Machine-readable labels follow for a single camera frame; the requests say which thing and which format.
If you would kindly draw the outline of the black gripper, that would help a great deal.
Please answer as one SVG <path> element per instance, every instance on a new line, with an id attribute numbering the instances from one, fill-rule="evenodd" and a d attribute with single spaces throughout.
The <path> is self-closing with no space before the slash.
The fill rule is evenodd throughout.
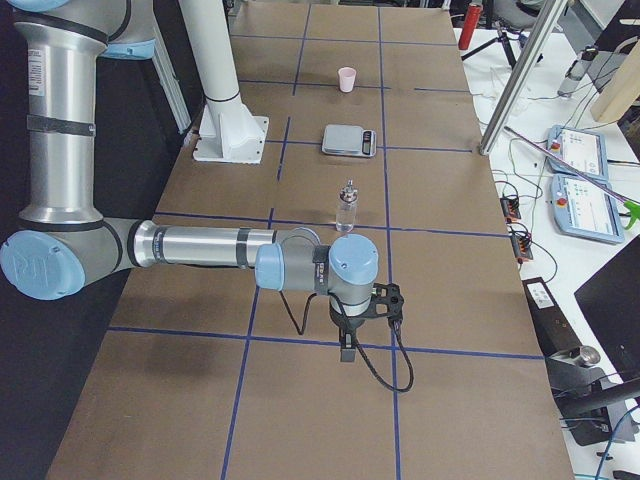
<path id="1" fill-rule="evenodd" d="M 331 301 L 329 313 L 332 322 L 338 327 L 340 340 L 340 361 L 352 363 L 355 361 L 357 344 L 357 329 L 371 315 L 371 307 L 356 308 L 344 306 L 338 301 Z"/>

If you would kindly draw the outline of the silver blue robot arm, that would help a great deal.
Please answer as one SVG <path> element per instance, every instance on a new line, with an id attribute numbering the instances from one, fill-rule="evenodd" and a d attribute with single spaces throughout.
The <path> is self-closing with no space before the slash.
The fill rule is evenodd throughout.
<path id="1" fill-rule="evenodd" d="M 96 62 L 155 51 L 149 1 L 16 1 L 28 44 L 30 202 L 22 229 L 1 248 L 1 268 L 21 293 L 57 300 L 112 273 L 156 264 L 250 269 L 263 289 L 325 296 L 345 362 L 363 354 L 357 329 L 376 316 L 382 288 L 371 240 L 330 245 L 288 231 L 158 225 L 106 218 L 94 206 Z"/>

